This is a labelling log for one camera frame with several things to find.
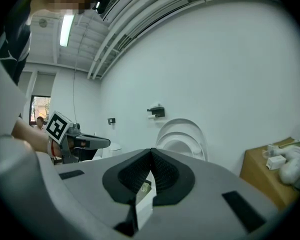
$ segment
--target round ceiling vent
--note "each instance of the round ceiling vent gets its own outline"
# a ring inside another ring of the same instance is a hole
[[[48,25],[48,22],[47,22],[46,19],[41,18],[41,19],[39,20],[39,25],[40,25],[41,28],[45,28],[45,27]]]

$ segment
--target forearm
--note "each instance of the forearm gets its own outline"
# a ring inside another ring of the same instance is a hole
[[[12,136],[28,142],[34,151],[47,153],[48,135],[34,129],[21,118],[17,119],[12,130]]]

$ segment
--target black wall-mounted holder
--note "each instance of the black wall-mounted holder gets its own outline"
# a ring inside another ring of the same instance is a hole
[[[152,115],[155,115],[156,118],[163,118],[166,116],[165,108],[162,106],[153,107],[153,108],[147,109],[146,111],[151,112]]]
[[[111,125],[111,124],[114,124],[116,123],[116,119],[115,118],[108,118],[108,124]]]

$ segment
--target person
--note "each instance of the person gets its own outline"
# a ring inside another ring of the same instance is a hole
[[[0,34],[0,61],[18,85],[30,51],[30,24],[35,13],[48,10],[53,13],[82,13],[91,7],[92,0],[19,0],[10,11]],[[16,139],[27,141],[37,152],[48,152],[49,137],[28,125],[21,117],[12,130]],[[53,142],[54,155],[60,157],[59,145]]]
[[[46,127],[44,126],[44,118],[42,116],[38,116],[36,118],[36,125],[33,127],[39,131],[45,132]]]

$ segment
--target roller shade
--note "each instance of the roller shade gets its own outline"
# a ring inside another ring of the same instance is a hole
[[[20,75],[18,87],[24,94],[27,93],[27,89],[28,89],[28,85],[29,85],[29,82],[30,82],[31,74],[32,74],[31,72],[22,72],[21,75]]]
[[[50,97],[55,77],[56,76],[52,74],[38,73],[32,95]]]

